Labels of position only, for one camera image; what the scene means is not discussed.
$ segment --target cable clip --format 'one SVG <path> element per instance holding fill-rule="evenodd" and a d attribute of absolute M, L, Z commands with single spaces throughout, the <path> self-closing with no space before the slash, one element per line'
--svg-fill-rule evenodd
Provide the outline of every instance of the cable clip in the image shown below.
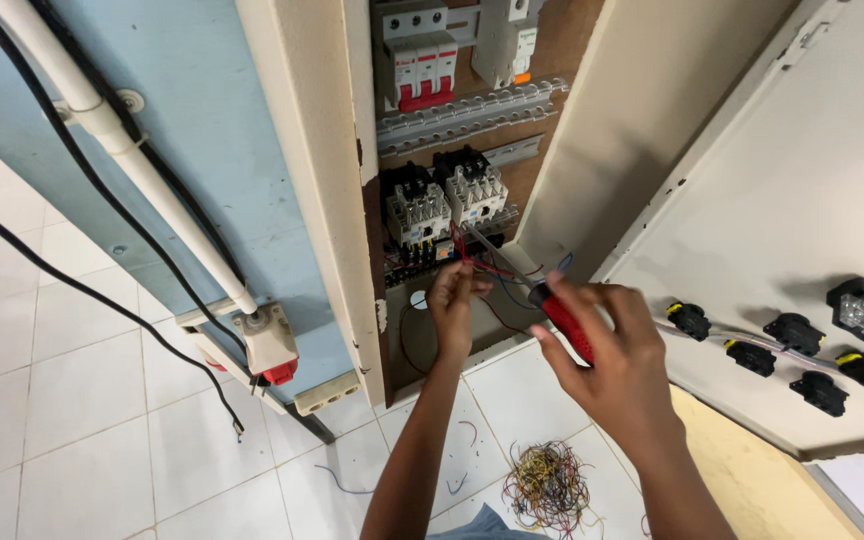
<path fill-rule="evenodd" d="M 142 146 L 142 143 L 144 143 L 145 141 L 149 141 L 149 131 L 143 131 L 142 132 L 142 138 L 135 141 L 131 146 L 129 146 L 125 150 L 123 150 L 121 152 L 108 152 L 108 154 L 110 156 L 112 156 L 113 158 L 115 158 L 117 156 L 125 156 L 127 153 L 130 153 L 133 150 L 136 150 L 139 146 Z"/>

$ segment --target red screwdriver handle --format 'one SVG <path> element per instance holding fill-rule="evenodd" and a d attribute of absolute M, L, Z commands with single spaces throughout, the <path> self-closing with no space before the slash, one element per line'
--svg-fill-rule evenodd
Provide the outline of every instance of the red screwdriver handle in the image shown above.
<path fill-rule="evenodd" d="M 562 303 L 562 300 L 549 289 L 548 285 L 545 283 L 536 285 L 529 293 L 529 302 L 549 316 L 549 320 L 552 321 L 555 328 L 565 336 L 565 339 L 585 363 L 594 364 L 593 346 L 586 338 L 586 333 L 582 331 L 582 326 Z"/>

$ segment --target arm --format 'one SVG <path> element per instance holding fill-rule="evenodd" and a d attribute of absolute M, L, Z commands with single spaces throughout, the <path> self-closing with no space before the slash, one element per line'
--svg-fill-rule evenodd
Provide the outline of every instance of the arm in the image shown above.
<path fill-rule="evenodd" d="M 491 288 L 473 279 L 471 263 L 457 262 L 439 271 L 426 293 L 438 354 L 375 487 L 361 538 L 426 536 L 459 374 L 473 348 L 471 294 Z"/>
<path fill-rule="evenodd" d="M 552 274 L 547 282 L 578 319 L 595 351 L 580 366 L 545 327 L 533 325 L 562 389 L 606 431 L 638 471 L 654 538 L 736 538 L 702 481 L 686 445 L 686 427 L 672 408 L 666 344 L 635 289 L 575 287 Z M 595 305 L 615 324 L 609 329 Z"/>

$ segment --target blue panel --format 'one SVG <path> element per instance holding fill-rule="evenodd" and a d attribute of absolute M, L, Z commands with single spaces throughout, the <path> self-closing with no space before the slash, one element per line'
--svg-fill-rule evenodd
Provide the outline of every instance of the blue panel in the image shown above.
<path fill-rule="evenodd" d="M 352 369 L 234 3 L 53 4 L 112 86 L 145 98 L 145 109 L 136 115 L 140 125 L 219 227 L 248 276 L 249 290 L 282 301 L 301 360 L 295 379 L 275 394 L 288 400 Z M 225 297 L 101 146 L 81 127 L 71 131 L 202 300 Z M 126 246 L 113 256 L 116 262 L 169 310 L 194 308 L 162 261 L 94 191 L 1 50 L 0 158 L 107 252 Z"/>

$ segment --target black wire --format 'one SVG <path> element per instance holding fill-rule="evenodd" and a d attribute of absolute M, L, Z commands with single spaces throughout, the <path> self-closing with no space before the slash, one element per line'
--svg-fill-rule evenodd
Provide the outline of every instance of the black wire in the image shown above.
<path fill-rule="evenodd" d="M 96 88 L 96 91 L 99 92 L 99 95 L 101 95 L 105 101 L 112 106 L 115 114 L 120 120 L 122 120 L 122 127 L 125 128 L 126 133 L 128 133 L 128 136 L 132 141 L 138 142 L 141 140 L 142 130 L 139 129 L 136 119 L 131 113 L 129 113 L 126 105 L 122 103 L 121 99 L 119 99 L 119 95 L 115 93 L 115 90 L 112 85 L 109 84 L 109 81 L 106 80 L 106 77 L 101 71 L 99 71 L 95 64 L 92 63 L 89 56 L 86 55 L 86 52 L 78 41 L 76 41 L 75 36 L 68 29 L 66 23 L 63 22 L 55 8 L 51 6 L 47 0 L 32 0 L 31 6 L 35 8 L 38 15 L 45 21 L 45 24 L 49 26 L 49 29 L 52 30 L 52 33 L 62 44 L 62 47 L 64 47 L 66 52 L 69 53 L 76 65 L 78 65 L 78 68 L 85 74 L 85 77 L 90 80 L 92 85 Z M 242 273 L 242 269 L 239 268 L 238 263 L 235 261 L 232 251 L 229 249 L 226 242 L 222 240 L 222 236 L 219 235 L 218 229 L 212 225 L 212 221 L 209 219 L 209 216 L 206 215 L 206 211 L 203 210 L 202 206 L 199 205 L 199 201 L 196 200 L 195 196 L 192 195 L 175 171 L 173 171 L 172 168 L 162 159 L 162 156 L 156 152 L 156 149 L 149 141 L 142 144 L 139 149 L 143 154 L 145 154 L 145 157 L 149 159 L 151 166 L 158 172 L 162 179 L 164 179 L 165 182 L 175 190 L 178 197 L 186 203 L 189 210 L 192 211 L 192 214 L 196 216 L 198 223 L 203 229 L 205 229 L 205 232 L 213 240 L 216 248 L 222 254 L 222 258 L 225 259 L 228 267 L 231 268 L 232 273 L 235 274 L 235 277 L 238 278 L 240 282 L 245 283 L 245 275 Z"/>
<path fill-rule="evenodd" d="M 81 172 L 85 175 L 85 178 L 88 178 L 92 186 L 102 195 L 102 198 L 108 202 L 115 210 L 118 215 L 122 216 L 122 219 L 126 220 L 126 223 L 131 226 L 146 243 L 149 244 L 152 251 L 162 259 L 162 262 L 168 266 L 169 270 L 175 276 L 175 279 L 178 283 L 185 289 L 185 292 L 192 299 L 192 302 L 195 303 L 196 307 L 205 315 L 205 318 L 208 319 L 210 323 L 216 326 L 220 331 L 225 333 L 226 336 L 232 339 L 236 345 L 238 345 L 239 349 L 242 351 L 243 356 L 248 356 L 246 353 L 246 346 L 242 343 L 242 340 L 239 339 L 235 333 L 220 324 L 218 320 L 216 320 L 215 316 L 212 315 L 209 308 L 206 304 L 199 298 L 199 295 L 196 294 L 195 290 L 192 288 L 192 285 L 186 280 L 186 277 L 183 275 L 182 271 L 179 270 L 179 267 L 172 260 L 172 257 L 169 256 L 164 249 L 162 249 L 162 245 L 157 242 L 152 235 L 146 230 L 145 227 L 142 227 L 142 224 L 138 222 L 135 216 L 131 215 L 126 207 L 119 202 L 118 199 L 115 198 L 115 195 L 112 191 L 109 190 L 108 187 L 102 182 L 102 178 L 99 178 L 99 175 L 96 174 L 95 169 L 92 168 L 91 163 L 86 158 L 86 155 L 82 153 L 82 150 L 79 148 L 79 145 L 76 143 L 75 139 L 72 137 L 72 134 L 69 132 L 68 128 L 66 128 L 66 123 L 63 121 L 59 114 L 56 112 L 52 101 L 49 99 L 48 93 L 45 91 L 45 88 L 42 87 L 42 83 L 39 81 L 39 78 L 36 77 L 36 73 L 32 70 L 29 65 L 29 62 L 26 61 L 25 56 L 19 52 L 16 43 L 13 43 L 12 39 L 6 34 L 6 31 L 0 25 L 0 47 L 8 56 L 8 59 L 11 60 L 12 64 L 15 65 L 15 69 L 18 70 L 19 75 L 22 76 L 22 79 L 25 81 L 26 85 L 28 85 L 29 90 L 31 91 L 32 96 L 34 96 L 35 101 L 38 102 L 39 106 L 42 108 L 42 112 L 45 114 L 45 117 L 48 118 L 49 123 L 52 124 L 52 127 L 55 130 L 55 133 L 58 135 L 58 138 L 61 139 L 62 143 L 65 145 L 65 148 L 68 150 L 69 154 L 72 155 L 72 158 L 75 160 L 76 164 L 78 164 L 78 168 L 81 169 Z"/>
<path fill-rule="evenodd" d="M 32 251 L 31 249 L 29 249 L 29 246 L 22 243 L 22 240 L 19 240 L 18 236 L 13 234 L 6 227 L 3 227 L 1 223 L 0 223 L 0 237 L 3 240 L 5 240 L 6 242 L 8 242 L 13 248 L 18 250 L 18 252 L 20 254 L 22 254 L 23 257 L 25 257 L 26 259 L 31 261 L 32 264 L 34 264 L 35 266 L 38 266 L 40 269 L 47 272 L 53 278 L 66 284 L 67 286 L 69 286 L 72 289 L 76 289 L 80 292 L 87 294 L 88 296 L 91 296 L 95 300 L 98 300 L 99 302 L 112 308 L 114 311 L 125 316 L 127 319 L 138 324 L 140 327 L 145 329 L 149 334 L 151 334 L 151 336 L 153 338 L 155 338 L 155 341 L 158 341 L 162 345 L 162 347 L 165 347 L 170 353 L 172 353 L 173 355 L 179 357 L 180 359 L 182 359 L 182 360 L 198 367 L 202 371 L 204 371 L 205 374 L 208 375 L 209 379 L 212 381 L 212 385 L 215 386 L 215 390 L 217 392 L 219 392 L 219 400 L 222 401 L 222 405 L 225 406 L 225 410 L 228 411 L 228 414 L 232 415 L 232 422 L 234 423 L 236 431 L 238 431 L 238 433 L 240 433 L 240 434 L 245 432 L 245 427 L 242 425 L 241 422 L 239 422 L 239 417 L 235 415 L 235 411 L 229 405 L 229 402 L 226 401 L 226 395 L 222 391 L 222 386 L 219 385 L 219 381 L 215 378 L 215 375 L 212 374 L 212 371 L 208 367 L 206 367 L 203 364 L 193 360 L 192 358 L 186 356 L 185 354 L 179 352 L 178 349 L 173 347 L 168 341 L 165 340 L 164 337 L 162 337 L 162 334 L 160 334 L 159 331 L 157 329 L 155 329 L 154 326 L 152 326 L 151 324 L 146 322 L 144 319 L 139 318 L 138 315 L 136 315 L 135 313 L 132 313 L 131 311 L 127 310 L 125 307 L 123 307 L 122 305 L 119 305 L 115 301 L 110 300 L 109 298 L 107 298 L 102 293 L 88 287 L 87 285 L 82 284 L 81 282 L 79 282 L 76 279 L 73 279 L 72 277 L 66 276 L 66 274 L 57 270 L 54 266 L 52 266 L 51 264 L 49 264 L 48 262 L 43 260 L 42 257 L 38 256 L 35 251 Z"/>

